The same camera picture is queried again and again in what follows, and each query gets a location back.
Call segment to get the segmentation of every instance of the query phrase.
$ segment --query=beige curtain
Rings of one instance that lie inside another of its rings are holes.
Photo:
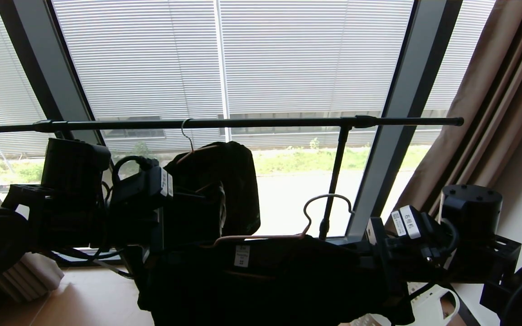
[[[41,254],[27,253],[0,275],[0,288],[17,302],[31,301],[57,289],[63,277],[56,262]]]
[[[522,138],[522,0],[495,3],[448,116],[464,126],[443,128],[397,208],[435,214],[444,186],[492,186],[513,154]]]

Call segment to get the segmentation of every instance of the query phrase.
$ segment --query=clothing label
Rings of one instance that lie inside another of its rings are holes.
[[[160,172],[160,193],[163,196],[168,196],[168,172],[164,169],[161,169]]]
[[[406,235],[406,227],[404,227],[404,223],[402,222],[402,217],[400,217],[400,212],[393,211],[392,212],[392,221],[394,221],[394,226],[396,227],[396,233],[398,237],[402,235]]]
[[[168,194],[172,197],[172,175],[167,173],[168,175]]]
[[[235,247],[235,266],[246,268],[249,266],[249,251],[251,246],[238,245]]]
[[[402,220],[404,220],[406,231],[408,231],[410,239],[418,239],[420,237],[420,230],[414,220],[414,214],[412,214],[410,206],[400,208],[400,215],[402,215]]]

